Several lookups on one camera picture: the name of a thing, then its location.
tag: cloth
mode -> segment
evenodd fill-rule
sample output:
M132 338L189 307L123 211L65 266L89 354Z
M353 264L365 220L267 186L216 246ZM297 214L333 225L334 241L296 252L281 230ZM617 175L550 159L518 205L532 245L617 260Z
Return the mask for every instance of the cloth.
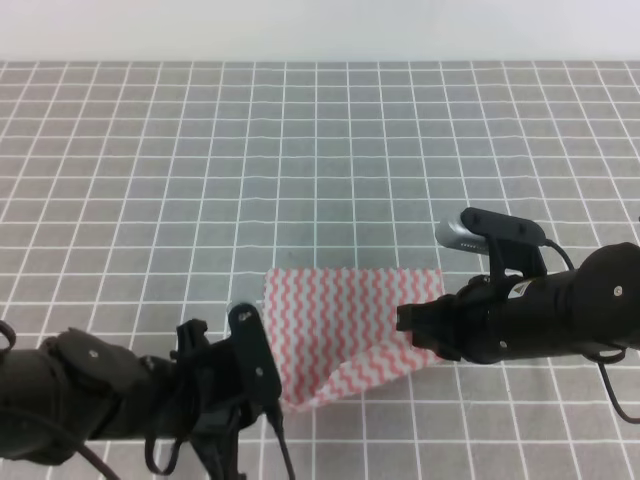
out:
M283 408L304 411L441 361L395 331L396 307L443 294L433 270L273 269L263 321Z

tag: white wall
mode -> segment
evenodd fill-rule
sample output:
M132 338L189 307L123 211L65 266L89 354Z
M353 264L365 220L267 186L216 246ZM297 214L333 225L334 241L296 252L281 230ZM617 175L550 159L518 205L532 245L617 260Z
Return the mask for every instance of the white wall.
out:
M640 58L637 0L0 0L0 59Z

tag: gray grid surface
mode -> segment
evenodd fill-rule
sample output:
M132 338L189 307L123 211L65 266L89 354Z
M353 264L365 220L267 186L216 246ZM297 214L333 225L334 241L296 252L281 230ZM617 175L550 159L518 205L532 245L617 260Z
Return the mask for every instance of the gray grid surface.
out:
M0 62L2 313L22 347L74 326L166 356L181 319L224 335L273 266L441 268L457 290L487 265L433 225L467 205L577 263L638 243L639 83L640 62ZM611 368L632 414L639 365ZM301 479L640 477L640 429L577 358L445 364L286 426ZM152 477L141 442L92 447ZM284 478L261 423L240 462ZM0 476L98 478L76 458ZM174 478L202 477L185 448Z

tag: wire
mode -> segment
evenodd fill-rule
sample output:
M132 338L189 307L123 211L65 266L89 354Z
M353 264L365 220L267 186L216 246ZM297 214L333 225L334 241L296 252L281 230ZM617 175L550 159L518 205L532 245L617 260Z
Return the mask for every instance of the wire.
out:
M155 449L156 449L156 440L157 437L155 433L149 434L144 439L144 461L147 464L147 469L155 474L168 476L173 473L176 469L176 465L178 464L178 457L180 455L180 447L182 446L183 440L176 438L171 445L171 455L169 456L169 461L167 462L167 466L161 470L160 467L156 464L155 461Z
M548 238L545 240L544 244L545 244L545 246L551 247L556 252L558 252L558 254L562 257L562 260L564 260L564 263L567 265L567 269L575 270L575 267L573 266L573 262L569 258L569 255L567 255L567 252L565 252L564 249L560 245L558 245L553 240L549 240Z
M72 447L77 453L82 455L87 462L95 467L107 480L121 480L116 473L111 470L109 465L104 463L93 450L87 447L81 440L77 439L59 425L43 418L22 410L14 408L0 407L0 415L7 415L20 420L27 420L43 430L47 430L55 439L61 443L65 443Z
M0 320L0 334L7 340L7 346L0 349L0 356L9 353L16 346L16 332L7 322Z
M282 458L284 459L284 466L287 470L289 480L296 480L296 473L293 468L293 462L291 462L291 455L289 455L287 442L284 439L284 417L282 416L282 409L279 404L276 404L265 407L264 411L267 415L267 421L271 424L273 432L276 434L278 444L280 444L280 450L282 451Z
M602 355L601 353L595 353L593 355L583 355L583 357L593 363L601 363L603 365L613 365L614 363L619 363L622 360L624 360L624 357L627 356L627 349L618 347L615 345L610 345L610 346L612 348L618 349L619 352L613 355L606 355L606 356Z
M618 403L618 399L616 398L616 394L613 391L613 387L611 386L611 380L609 380L609 374L607 373L607 369L604 366L604 363L598 363L598 369L600 370L600 375L602 375L602 381L604 382L604 388L607 390L607 395L609 395L609 400L611 400L611 405L613 405L613 409L616 411L620 418L622 418L625 422L632 423L634 425L640 424L640 418L638 417L630 417L627 415L622 407Z

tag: black robotic arm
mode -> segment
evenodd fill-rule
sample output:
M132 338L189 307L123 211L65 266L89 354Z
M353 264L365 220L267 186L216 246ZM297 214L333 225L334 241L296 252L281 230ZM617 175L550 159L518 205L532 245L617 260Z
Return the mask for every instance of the black robotic arm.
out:
M598 364L620 416L640 423L620 408L604 367L640 347L640 247L603 247L573 269L539 225L473 208L442 222L437 238L445 247L488 254L490 275L455 295L399 306L397 330L409 332L415 347L481 364L584 355ZM570 270L547 275L542 247L556 249ZM204 322L186 322L177 329L177 351L165 360L138 358L73 329L37 350L13 350L15 334L0 322L10 343L0 351L0 457L59 465L77 451L113 480L86 440L143 438L147 466L157 474L171 473L180 445L190 442L212 479L241 480L238 433L264 413L294 479L282 387L259 313L238 305L229 325L231 336L210 345ZM162 470L153 458L158 438L174 439Z

